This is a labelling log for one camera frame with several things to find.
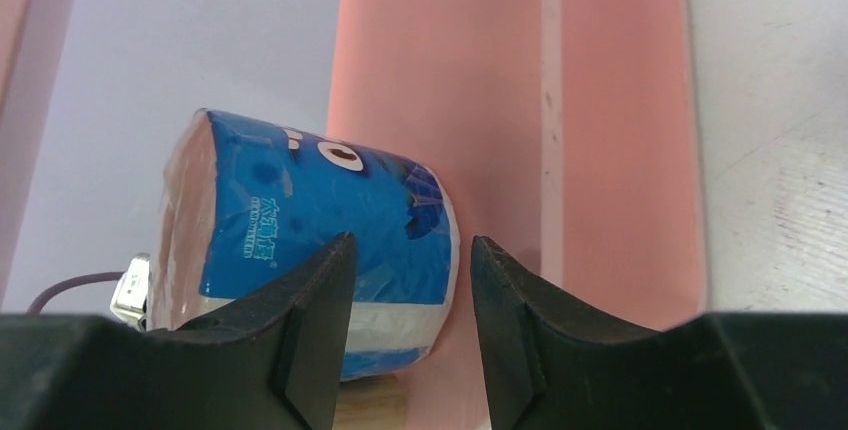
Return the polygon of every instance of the gray surface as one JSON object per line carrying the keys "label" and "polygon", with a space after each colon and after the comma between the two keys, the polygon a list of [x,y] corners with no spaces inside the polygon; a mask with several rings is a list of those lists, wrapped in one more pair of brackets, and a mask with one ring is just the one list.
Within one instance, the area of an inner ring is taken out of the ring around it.
{"label": "gray surface", "polygon": [[[191,109],[324,126],[337,0],[75,5],[6,311],[153,249],[162,162]],[[848,308],[848,0],[690,12],[713,307]],[[103,287],[51,308],[103,311]]]}
{"label": "gray surface", "polygon": [[[163,162],[193,110],[322,132],[337,15],[338,0],[76,0],[2,309],[155,249]],[[113,288],[47,310],[105,312]]]}
{"label": "gray surface", "polygon": [[711,304],[848,308],[848,0],[690,0]]}

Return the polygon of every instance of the pink mat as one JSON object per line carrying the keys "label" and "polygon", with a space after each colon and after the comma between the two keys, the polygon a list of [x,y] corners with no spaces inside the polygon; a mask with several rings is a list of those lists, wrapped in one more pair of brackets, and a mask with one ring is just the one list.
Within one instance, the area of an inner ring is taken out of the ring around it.
{"label": "pink mat", "polygon": [[[705,294],[683,0],[563,1],[565,286],[663,328]],[[486,423],[471,237],[539,270],[540,5],[341,0],[327,134],[433,168],[464,239],[435,351],[399,374],[407,428]]]}

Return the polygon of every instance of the printed logo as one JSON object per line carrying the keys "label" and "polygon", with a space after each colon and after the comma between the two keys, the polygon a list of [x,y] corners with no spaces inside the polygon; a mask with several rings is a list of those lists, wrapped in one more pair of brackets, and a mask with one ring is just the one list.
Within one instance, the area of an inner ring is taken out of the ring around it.
{"label": "printed logo", "polygon": [[247,226],[247,235],[244,237],[244,258],[255,258],[257,260],[274,259],[274,239],[277,238],[277,206],[275,198],[250,199],[250,222]]}

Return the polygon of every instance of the toilet paper roll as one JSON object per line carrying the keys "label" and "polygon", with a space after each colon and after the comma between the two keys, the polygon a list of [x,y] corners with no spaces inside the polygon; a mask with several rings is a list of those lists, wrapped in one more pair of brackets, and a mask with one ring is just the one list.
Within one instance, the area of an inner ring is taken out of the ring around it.
{"label": "toilet paper roll", "polygon": [[429,353],[453,297],[459,231],[424,165],[201,110],[165,181],[149,328],[176,328],[352,232],[357,280],[343,379],[388,373]]}

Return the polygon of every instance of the wooden block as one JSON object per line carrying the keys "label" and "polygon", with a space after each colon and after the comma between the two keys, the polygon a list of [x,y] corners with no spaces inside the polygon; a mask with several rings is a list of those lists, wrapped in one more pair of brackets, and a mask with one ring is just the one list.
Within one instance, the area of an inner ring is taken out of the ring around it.
{"label": "wooden block", "polygon": [[341,384],[335,430],[395,430],[404,426],[406,401],[394,375]]}

